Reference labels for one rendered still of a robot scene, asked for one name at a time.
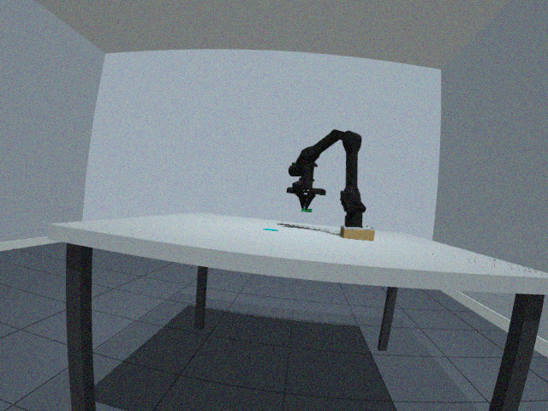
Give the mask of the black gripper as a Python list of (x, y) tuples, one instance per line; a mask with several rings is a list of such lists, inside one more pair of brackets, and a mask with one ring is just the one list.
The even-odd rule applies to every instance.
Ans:
[[(302, 191), (294, 191), (292, 187), (287, 188), (287, 193), (295, 194), (298, 196), (301, 208), (305, 207), (305, 210), (310, 206), (311, 202), (313, 201), (314, 197), (317, 197), (316, 194), (325, 195), (325, 190), (323, 188), (313, 188), (313, 182), (315, 182), (315, 179), (313, 179), (313, 176), (301, 176), (303, 181), (307, 178), (309, 181), (309, 189), (303, 189)], [(307, 191), (309, 190), (309, 191)], [(304, 193), (307, 193), (304, 195)]]

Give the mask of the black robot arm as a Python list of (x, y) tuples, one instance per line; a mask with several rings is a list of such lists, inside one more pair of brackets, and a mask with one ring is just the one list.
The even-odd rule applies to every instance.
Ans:
[[(343, 147), (346, 151), (346, 179), (345, 189), (341, 190), (341, 202), (345, 216), (345, 227), (361, 227), (362, 212), (365, 213), (366, 207), (360, 201), (360, 190), (358, 189), (357, 178), (357, 163), (358, 152), (361, 145), (361, 135), (350, 130), (343, 132), (332, 130), (320, 142), (313, 146), (305, 148), (301, 155), (289, 166), (289, 174), (291, 176), (313, 176), (314, 167), (318, 167), (314, 162), (319, 158), (321, 152), (332, 146), (338, 140), (342, 140)], [(292, 183), (293, 190), (302, 191), (309, 189), (309, 181), (299, 178), (299, 181)]]

